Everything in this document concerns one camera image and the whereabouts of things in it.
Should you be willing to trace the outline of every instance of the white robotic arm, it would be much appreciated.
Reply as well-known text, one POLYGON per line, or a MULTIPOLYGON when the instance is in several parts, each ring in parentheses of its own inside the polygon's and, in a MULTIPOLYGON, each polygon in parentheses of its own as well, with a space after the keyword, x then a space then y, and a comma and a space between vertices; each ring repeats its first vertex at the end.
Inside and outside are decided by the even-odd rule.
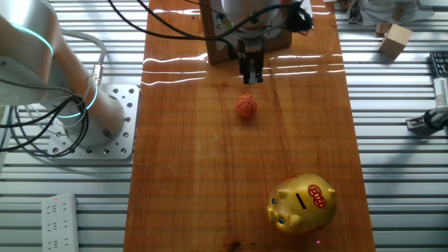
MULTIPOLYGON (((54 109, 66 88, 85 98, 90 126, 81 146, 103 146, 120 133, 124 123, 121 103, 95 85, 95 80, 64 40, 57 16, 46 0, 0 1, 0 104, 39 102, 54 109)), ((63 125, 80 119, 78 107, 60 114, 63 125)), ((79 127, 65 127, 74 133, 79 127)))
POLYGON ((297 4, 297 10, 288 12, 286 9, 275 8, 266 13, 253 18, 238 29, 235 34, 239 39, 239 68, 244 76, 245 84, 261 83, 263 81, 263 60, 265 39, 273 30, 272 21, 277 15, 288 12, 288 18, 297 26, 302 26, 297 31, 308 31, 312 28, 311 14, 301 9, 302 1, 295 0, 221 0, 224 14, 233 25, 239 24, 243 20, 251 17, 258 11, 264 10, 279 4, 297 4), (299 24, 295 19, 306 20, 307 24, 299 24))

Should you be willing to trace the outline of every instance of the wooden board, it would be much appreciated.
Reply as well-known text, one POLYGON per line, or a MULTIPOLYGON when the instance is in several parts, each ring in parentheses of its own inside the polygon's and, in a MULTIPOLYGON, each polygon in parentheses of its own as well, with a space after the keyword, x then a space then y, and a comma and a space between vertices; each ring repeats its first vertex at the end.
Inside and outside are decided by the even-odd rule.
MULTIPOLYGON (((146 39, 125 252, 375 251, 334 8, 311 4, 315 30, 267 53, 257 85, 243 84, 237 61, 207 64, 204 42, 146 39), (235 112, 242 94, 258 100, 250 120, 235 112), (267 194, 305 172, 336 189, 337 215, 319 232, 282 234, 267 194)), ((186 13, 161 15, 201 34, 186 13)), ((148 28, 173 34, 153 18, 148 28)))

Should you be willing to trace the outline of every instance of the electrical outlet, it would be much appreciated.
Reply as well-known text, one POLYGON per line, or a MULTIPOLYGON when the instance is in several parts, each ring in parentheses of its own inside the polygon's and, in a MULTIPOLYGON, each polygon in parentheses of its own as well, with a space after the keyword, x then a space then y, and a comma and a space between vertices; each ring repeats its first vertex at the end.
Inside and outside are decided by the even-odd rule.
POLYGON ((42 251, 78 252, 75 195, 42 200, 42 251))

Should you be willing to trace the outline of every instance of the wooden block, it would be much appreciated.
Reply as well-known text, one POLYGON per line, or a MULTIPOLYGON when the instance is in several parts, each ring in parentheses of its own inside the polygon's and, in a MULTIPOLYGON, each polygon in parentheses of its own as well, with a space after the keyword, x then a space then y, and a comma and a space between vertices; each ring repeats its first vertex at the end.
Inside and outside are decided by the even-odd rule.
POLYGON ((385 35, 389 29, 391 28, 392 24, 383 22, 383 23, 378 23, 377 24, 377 28, 375 29, 375 31, 377 32, 377 34, 381 34, 381 35, 385 35))
POLYGON ((411 39, 412 31, 401 27, 400 25, 392 24, 379 50, 394 58, 398 57, 405 49, 407 43, 411 39))
POLYGON ((401 17, 403 16, 403 13, 405 12, 406 5, 404 4, 398 4, 397 8, 395 9, 395 13, 392 15, 392 19, 395 21, 399 21, 401 17))

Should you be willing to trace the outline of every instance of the black device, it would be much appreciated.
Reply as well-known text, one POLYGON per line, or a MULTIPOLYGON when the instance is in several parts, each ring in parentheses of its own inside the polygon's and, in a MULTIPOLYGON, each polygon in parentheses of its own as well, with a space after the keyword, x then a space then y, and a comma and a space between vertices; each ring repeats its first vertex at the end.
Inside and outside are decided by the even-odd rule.
POLYGON ((429 55, 429 62, 434 78, 447 77, 448 74, 448 51, 432 52, 429 55))

